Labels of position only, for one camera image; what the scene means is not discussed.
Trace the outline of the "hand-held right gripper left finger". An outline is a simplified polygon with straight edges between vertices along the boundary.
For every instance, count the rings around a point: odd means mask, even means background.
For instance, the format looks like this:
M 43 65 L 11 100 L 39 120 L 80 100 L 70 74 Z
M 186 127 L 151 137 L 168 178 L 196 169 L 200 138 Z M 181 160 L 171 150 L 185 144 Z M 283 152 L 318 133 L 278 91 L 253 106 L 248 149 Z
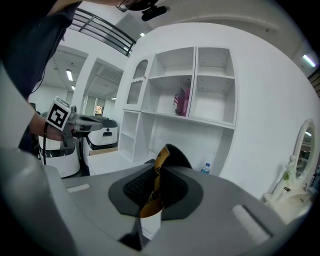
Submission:
M 45 166 L 46 247 L 59 256 L 157 255 L 157 237 L 144 238 L 140 219 L 120 213 L 109 198 L 114 182 L 150 168 L 151 164 L 143 164 L 62 180 L 55 168 Z

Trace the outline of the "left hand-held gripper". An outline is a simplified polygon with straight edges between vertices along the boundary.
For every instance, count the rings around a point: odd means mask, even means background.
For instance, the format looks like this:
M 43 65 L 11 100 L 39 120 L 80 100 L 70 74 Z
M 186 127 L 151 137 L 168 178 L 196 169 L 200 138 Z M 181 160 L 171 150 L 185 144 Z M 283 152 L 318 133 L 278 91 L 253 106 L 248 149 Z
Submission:
M 77 114 L 77 107 L 56 96 L 45 118 L 45 139 L 48 138 L 48 127 L 60 131 L 61 148 L 74 148 L 76 133 L 81 131 L 99 131 L 104 125 L 99 120 Z

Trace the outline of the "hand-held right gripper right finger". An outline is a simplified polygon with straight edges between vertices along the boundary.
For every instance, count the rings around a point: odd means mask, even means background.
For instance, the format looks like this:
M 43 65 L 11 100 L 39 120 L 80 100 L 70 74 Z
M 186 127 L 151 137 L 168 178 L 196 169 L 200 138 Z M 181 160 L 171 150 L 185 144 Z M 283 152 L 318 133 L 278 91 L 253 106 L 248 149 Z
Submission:
M 203 198 L 187 218 L 161 222 L 144 248 L 149 256 L 237 256 L 253 250 L 261 244 L 261 237 L 249 231 L 249 220 L 234 213 L 233 208 L 239 206 L 270 237 L 286 226 L 273 210 L 229 180 L 185 167 L 168 170 L 198 182 Z

